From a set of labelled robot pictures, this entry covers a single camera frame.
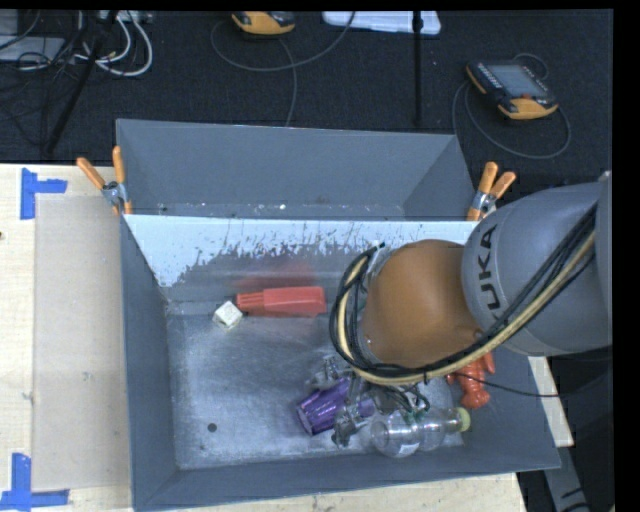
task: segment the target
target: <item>yellow cable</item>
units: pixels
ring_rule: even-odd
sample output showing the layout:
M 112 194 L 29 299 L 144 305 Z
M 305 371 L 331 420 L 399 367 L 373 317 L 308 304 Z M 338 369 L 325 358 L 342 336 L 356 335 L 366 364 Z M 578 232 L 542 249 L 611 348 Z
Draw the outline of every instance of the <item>yellow cable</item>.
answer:
M 582 245 L 578 248 L 577 252 L 573 255 L 573 257 L 569 260 L 567 265 L 560 271 L 560 273 L 549 283 L 541 293 L 538 295 L 531 303 L 522 310 L 522 312 L 504 329 L 502 329 L 498 334 L 496 334 L 493 338 L 491 338 L 485 345 L 483 345 L 478 350 L 468 354 L 463 357 L 456 363 L 449 364 L 447 366 L 443 366 L 442 368 L 438 368 L 437 370 L 428 371 L 428 372 L 420 372 L 411 375 L 406 375 L 403 377 L 380 377 L 378 375 L 373 375 L 369 372 L 361 370 L 359 368 L 353 368 L 353 370 L 361 376 L 363 379 L 373 383 L 378 384 L 380 386 L 400 386 L 400 385 L 409 385 L 416 384 L 424 380 L 433 379 L 435 377 L 443 377 L 450 373 L 453 373 L 460 368 L 463 368 L 467 364 L 475 361 L 479 357 L 491 352 L 493 349 L 504 343 L 507 339 L 509 339 L 513 334 L 515 334 L 520 327 L 522 327 L 526 322 L 529 321 L 538 311 L 540 311 L 559 291 L 559 289 L 565 284 L 567 279 L 569 278 L 569 274 L 571 271 L 578 265 L 578 263 L 583 259 L 583 257 L 592 249 L 595 241 L 595 232 L 592 231 L 589 237 L 582 243 Z M 358 274 L 362 265 L 364 265 L 366 259 L 362 259 L 362 261 L 358 262 L 354 265 L 350 275 L 348 276 L 347 283 L 350 283 L 351 280 Z M 349 346 L 347 343 L 347 336 L 344 328 L 344 319 L 347 310 L 347 301 L 349 300 L 348 290 L 340 299 L 338 303 L 338 314 L 337 314 L 337 325 L 338 325 L 338 344 L 340 348 L 349 356 L 349 358 L 353 359 L 351 351 L 349 350 Z

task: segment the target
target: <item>orange object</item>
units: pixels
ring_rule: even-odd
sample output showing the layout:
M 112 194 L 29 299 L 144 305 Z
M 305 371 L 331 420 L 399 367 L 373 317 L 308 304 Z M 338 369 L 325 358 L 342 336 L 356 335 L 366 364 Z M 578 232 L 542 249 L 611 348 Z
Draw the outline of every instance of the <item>orange object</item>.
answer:
M 96 168 L 93 165 L 91 165 L 91 162 L 89 162 L 89 160 L 87 160 L 83 156 L 78 157 L 76 159 L 76 165 L 80 167 L 82 172 L 85 173 L 87 178 L 89 178 L 91 183 L 93 183 L 93 185 L 97 189 L 102 190 L 102 188 L 105 186 L 104 178 L 100 176 Z
M 478 382 L 478 380 L 484 380 L 485 371 L 491 374 L 496 373 L 496 365 L 491 352 L 476 359 L 473 363 L 468 364 L 457 372 L 447 375 L 446 379 L 450 385 L 457 380 L 462 388 L 463 395 L 460 399 L 460 405 L 467 409 L 478 409 L 486 405 L 491 399 L 482 382 Z
M 490 208 L 495 201 L 504 195 L 507 189 L 516 180 L 516 174 L 512 171 L 505 172 L 500 176 L 500 178 L 498 178 L 498 181 L 496 181 L 497 176 L 498 164 L 495 162 L 487 162 L 484 166 L 482 177 L 480 178 L 480 184 L 478 185 L 478 192 L 474 203 L 479 201 L 479 199 L 477 199 L 478 197 L 484 197 L 485 201 L 488 201 L 488 203 L 482 204 L 481 206 L 479 204 L 471 206 L 467 212 L 467 220 L 476 221 L 486 217 L 486 211 L 480 208 Z
M 118 183 L 124 183 L 125 181 L 125 172 L 124 172 L 124 162 L 122 161 L 122 150 L 120 146 L 114 146 L 112 152 L 113 159 L 113 168 L 116 171 L 116 181 Z M 133 213 L 133 206 L 131 205 L 131 200 L 124 202 L 124 213 Z
M 261 292 L 239 293 L 236 306 L 255 316 L 315 317 L 327 312 L 324 289 L 320 286 L 266 288 Z

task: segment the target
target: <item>black stand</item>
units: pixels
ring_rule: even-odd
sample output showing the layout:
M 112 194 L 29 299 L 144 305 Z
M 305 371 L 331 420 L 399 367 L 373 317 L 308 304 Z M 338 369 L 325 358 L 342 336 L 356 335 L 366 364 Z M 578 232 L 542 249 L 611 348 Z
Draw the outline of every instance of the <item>black stand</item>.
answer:
M 66 104 L 64 111 L 60 115 L 58 122 L 53 128 L 53 132 L 51 133 L 51 138 L 49 139 L 49 141 L 47 142 L 47 145 L 44 148 L 44 157 L 47 159 L 53 156 L 53 151 L 58 145 L 58 141 L 62 136 L 62 132 L 67 126 L 67 123 L 69 122 L 69 118 L 71 117 L 71 113 L 73 112 L 73 109 L 75 108 L 76 103 L 78 102 L 78 98 L 80 98 L 80 94 L 82 93 L 82 90 L 84 89 L 84 86 L 87 83 L 87 80 L 89 79 L 89 75 L 91 74 L 91 71 L 93 71 L 93 67 L 96 64 L 98 55 L 102 52 L 102 47 L 104 46 L 104 43 L 107 40 L 107 37 L 111 33 L 111 28 L 116 22 L 117 15 L 118 15 L 117 10 L 110 10 L 109 13 L 107 14 L 107 20 L 105 22 L 106 24 L 101 25 L 100 33 L 98 34 L 98 37 L 96 38 L 96 41 L 93 45 L 91 54 L 89 55 L 89 60 L 87 62 L 87 65 L 83 69 L 82 75 L 78 80 L 78 84 L 76 85 L 71 95 L 71 99 Z
M 414 64 L 414 80 L 415 80 L 415 100 L 416 100 L 416 117 L 413 120 L 416 128 L 422 128 L 422 45 L 420 32 L 424 22 L 422 21 L 422 12 L 413 11 L 413 64 Z

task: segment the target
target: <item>gray bin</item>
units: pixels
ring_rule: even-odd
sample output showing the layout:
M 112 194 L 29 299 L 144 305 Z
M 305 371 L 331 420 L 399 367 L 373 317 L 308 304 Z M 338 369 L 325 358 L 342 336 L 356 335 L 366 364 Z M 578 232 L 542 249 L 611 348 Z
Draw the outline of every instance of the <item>gray bin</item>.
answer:
M 493 388 L 461 443 L 403 460 L 358 438 L 338 450 L 306 436 L 293 410 L 314 363 L 333 353 L 326 315 L 247 317 L 229 332 L 211 321 L 256 287 L 321 285 L 330 307 L 346 265 L 374 238 L 464 241 L 474 190 L 455 136 L 116 128 L 135 212 L 121 219 L 121 254 L 136 510 L 559 466 L 539 400 Z M 526 357 L 498 349 L 495 359 L 496 382 L 536 391 Z M 456 387 L 430 387 L 457 399 Z

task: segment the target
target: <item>yellow device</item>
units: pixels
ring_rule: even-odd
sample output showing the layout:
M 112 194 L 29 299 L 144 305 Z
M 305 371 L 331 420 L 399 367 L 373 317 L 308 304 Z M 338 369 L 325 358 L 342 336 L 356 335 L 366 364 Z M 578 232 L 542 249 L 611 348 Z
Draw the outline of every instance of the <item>yellow device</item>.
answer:
M 233 11 L 233 22 L 251 36 L 279 36 L 291 32 L 295 17 L 291 11 Z
M 474 60 L 466 72 L 471 83 L 510 119 L 538 119 L 558 109 L 549 88 L 516 61 Z

